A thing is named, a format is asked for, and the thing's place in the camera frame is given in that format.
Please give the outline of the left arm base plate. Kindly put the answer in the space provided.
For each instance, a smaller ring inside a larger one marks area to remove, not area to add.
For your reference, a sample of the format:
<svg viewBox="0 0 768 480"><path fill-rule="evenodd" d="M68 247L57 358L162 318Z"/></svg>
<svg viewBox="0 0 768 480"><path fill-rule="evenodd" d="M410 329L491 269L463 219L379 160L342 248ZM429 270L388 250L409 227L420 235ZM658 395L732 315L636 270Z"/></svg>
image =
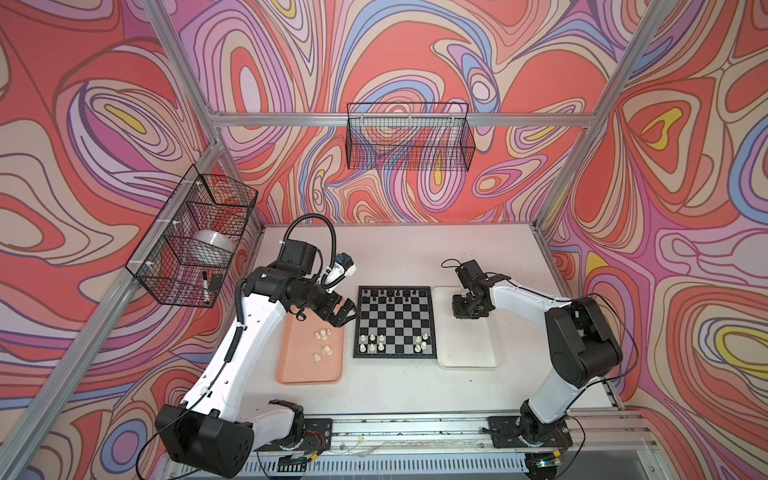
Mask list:
<svg viewBox="0 0 768 480"><path fill-rule="evenodd" d="M289 435L273 440L257 449L259 453L320 454L331 447L333 420L331 418L305 418L301 427L293 428Z"/></svg>

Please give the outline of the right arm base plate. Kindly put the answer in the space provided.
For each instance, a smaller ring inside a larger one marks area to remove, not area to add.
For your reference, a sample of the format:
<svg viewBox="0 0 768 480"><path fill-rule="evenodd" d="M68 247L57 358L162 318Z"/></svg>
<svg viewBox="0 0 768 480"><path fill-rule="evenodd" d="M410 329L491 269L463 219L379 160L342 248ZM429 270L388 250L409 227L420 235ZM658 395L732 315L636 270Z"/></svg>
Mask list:
<svg viewBox="0 0 768 480"><path fill-rule="evenodd" d="M502 448L554 448L573 446L566 418L544 424L534 415L490 416L481 432L491 437L493 446Z"/></svg>

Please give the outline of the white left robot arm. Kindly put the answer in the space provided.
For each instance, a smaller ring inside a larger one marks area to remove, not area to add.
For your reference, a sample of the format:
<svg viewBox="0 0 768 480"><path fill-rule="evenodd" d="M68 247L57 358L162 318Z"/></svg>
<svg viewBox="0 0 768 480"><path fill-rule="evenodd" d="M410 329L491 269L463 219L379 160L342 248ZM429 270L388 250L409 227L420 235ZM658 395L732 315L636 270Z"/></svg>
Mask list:
<svg viewBox="0 0 768 480"><path fill-rule="evenodd" d="M252 452L266 445L303 444L304 412L296 403L271 400L241 419L246 382L272 333L288 316L311 311L333 327L353 319L354 302L335 291L353 272L335 266L324 281L269 265L238 282L236 317L212 360L181 402L164 405L155 419L172 461L231 479Z"/></svg>

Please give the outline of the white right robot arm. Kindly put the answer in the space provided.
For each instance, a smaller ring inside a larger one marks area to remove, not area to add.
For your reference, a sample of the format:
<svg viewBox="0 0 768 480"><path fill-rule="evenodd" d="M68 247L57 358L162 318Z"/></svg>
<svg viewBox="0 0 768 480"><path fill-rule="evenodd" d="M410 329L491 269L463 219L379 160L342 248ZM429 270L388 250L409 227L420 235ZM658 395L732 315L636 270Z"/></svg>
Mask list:
<svg viewBox="0 0 768 480"><path fill-rule="evenodd" d="M567 411L590 387L623 361L623 353L598 303L590 297L553 297L480 271L458 275L463 294L452 298L453 316L487 318L510 311L541 326L547 336L551 369L538 391L519 409L515 431L521 441L540 444L558 428Z"/></svg>

